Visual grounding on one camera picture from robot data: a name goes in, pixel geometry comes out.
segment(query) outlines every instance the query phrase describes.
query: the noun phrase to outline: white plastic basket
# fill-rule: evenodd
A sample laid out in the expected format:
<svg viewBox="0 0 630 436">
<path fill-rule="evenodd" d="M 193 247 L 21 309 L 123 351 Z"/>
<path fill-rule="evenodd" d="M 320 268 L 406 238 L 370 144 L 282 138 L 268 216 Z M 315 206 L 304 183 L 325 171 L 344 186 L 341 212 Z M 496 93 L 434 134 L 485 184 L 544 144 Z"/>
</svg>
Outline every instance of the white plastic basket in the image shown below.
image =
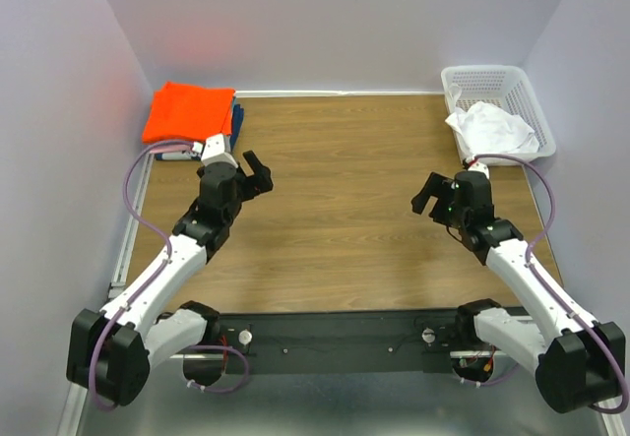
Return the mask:
<svg viewBox="0 0 630 436">
<path fill-rule="evenodd" d="M 464 65 L 448 67 L 442 71 L 442 84 L 449 114 L 459 106 L 464 111 L 478 101 L 494 103 L 510 114 L 519 114 L 534 128 L 540 143 L 536 153 L 513 154 L 523 160 L 552 156 L 555 142 L 549 126 L 538 104 L 534 89 L 527 74 L 518 67 L 509 65 Z M 470 156 L 467 146 L 458 133 L 455 142 L 461 159 Z M 488 165 L 515 165 L 515 162 L 487 158 Z"/>
</svg>

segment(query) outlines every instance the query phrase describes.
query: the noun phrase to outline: crumpled white fabric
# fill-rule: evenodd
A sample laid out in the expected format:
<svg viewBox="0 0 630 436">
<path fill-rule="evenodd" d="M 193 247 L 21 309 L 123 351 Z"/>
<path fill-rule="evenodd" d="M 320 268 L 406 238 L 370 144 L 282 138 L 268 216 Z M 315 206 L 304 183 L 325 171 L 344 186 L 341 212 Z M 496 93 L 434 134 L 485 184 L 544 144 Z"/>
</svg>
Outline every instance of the crumpled white fabric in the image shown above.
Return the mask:
<svg viewBox="0 0 630 436">
<path fill-rule="evenodd" d="M 455 111 L 446 123 L 464 139 L 470 155 L 536 153 L 539 142 L 534 129 L 519 115 L 478 101 Z"/>
</svg>

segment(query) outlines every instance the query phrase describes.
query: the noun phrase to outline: gray wall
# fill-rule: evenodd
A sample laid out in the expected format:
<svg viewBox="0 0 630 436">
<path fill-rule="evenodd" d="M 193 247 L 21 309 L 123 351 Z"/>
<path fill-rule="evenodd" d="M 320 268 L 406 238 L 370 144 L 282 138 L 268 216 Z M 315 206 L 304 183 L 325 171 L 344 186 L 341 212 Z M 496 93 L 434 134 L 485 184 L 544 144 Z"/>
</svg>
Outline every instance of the gray wall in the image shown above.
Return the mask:
<svg viewBox="0 0 630 436">
<path fill-rule="evenodd" d="M 147 76 L 240 90 L 441 90 L 521 64 L 560 0 L 108 0 Z"/>
<path fill-rule="evenodd" d="M 56 433 L 151 91 L 105 0 L 0 0 L 0 434 Z"/>
<path fill-rule="evenodd" d="M 583 305 L 626 333 L 628 8 L 630 0 L 562 0 L 526 63 L 558 146 L 541 165 L 557 195 L 549 238 L 562 278 Z M 543 205 L 539 185 L 535 192 Z M 624 419 L 630 424 L 630 414 Z"/>
</svg>

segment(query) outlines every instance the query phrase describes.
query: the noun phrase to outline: folded orange towel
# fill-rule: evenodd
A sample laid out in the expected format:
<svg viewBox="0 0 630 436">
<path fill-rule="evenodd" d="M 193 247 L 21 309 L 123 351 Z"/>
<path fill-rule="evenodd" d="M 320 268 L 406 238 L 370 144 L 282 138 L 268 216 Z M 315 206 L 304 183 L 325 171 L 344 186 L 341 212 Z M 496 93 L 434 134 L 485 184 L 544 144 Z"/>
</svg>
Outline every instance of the folded orange towel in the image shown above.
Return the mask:
<svg viewBox="0 0 630 436">
<path fill-rule="evenodd" d="M 204 89 L 166 82 L 154 93 L 143 143 L 175 138 L 204 141 L 219 133 L 230 135 L 234 93 L 234 89 Z"/>
</svg>

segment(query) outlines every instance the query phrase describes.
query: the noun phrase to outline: wooden tabletop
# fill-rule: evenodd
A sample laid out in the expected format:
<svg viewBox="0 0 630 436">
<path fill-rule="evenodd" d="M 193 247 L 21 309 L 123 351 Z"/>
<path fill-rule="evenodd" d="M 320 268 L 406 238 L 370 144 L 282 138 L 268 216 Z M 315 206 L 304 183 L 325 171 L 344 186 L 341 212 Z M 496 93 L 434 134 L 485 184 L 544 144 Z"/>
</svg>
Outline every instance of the wooden tabletop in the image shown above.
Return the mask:
<svg viewBox="0 0 630 436">
<path fill-rule="evenodd" d="M 235 156 L 253 150 L 273 192 L 243 205 L 230 237 L 168 309 L 187 300 L 221 312 L 403 309 L 493 298 L 518 304 L 501 279 L 410 199 L 431 171 L 461 170 L 443 96 L 242 99 Z M 197 196 L 193 161 L 154 162 L 142 214 L 170 231 Z M 518 167 L 491 168 L 496 213 L 540 230 Z M 133 280 L 162 247 L 140 227 Z M 535 250 L 558 277 L 546 242 Z"/>
</svg>

